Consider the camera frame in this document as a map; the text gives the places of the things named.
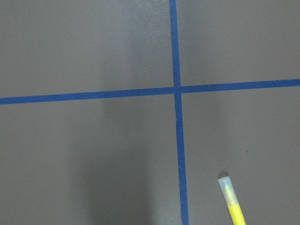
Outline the yellow highlighter pen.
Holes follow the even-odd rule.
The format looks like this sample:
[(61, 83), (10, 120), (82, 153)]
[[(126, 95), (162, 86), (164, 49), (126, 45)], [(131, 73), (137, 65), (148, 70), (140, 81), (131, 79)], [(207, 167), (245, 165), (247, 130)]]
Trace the yellow highlighter pen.
[(222, 190), (226, 205), (228, 207), (232, 222), (234, 225), (246, 225), (239, 201), (234, 191), (231, 179), (229, 176), (224, 176), (218, 179)]

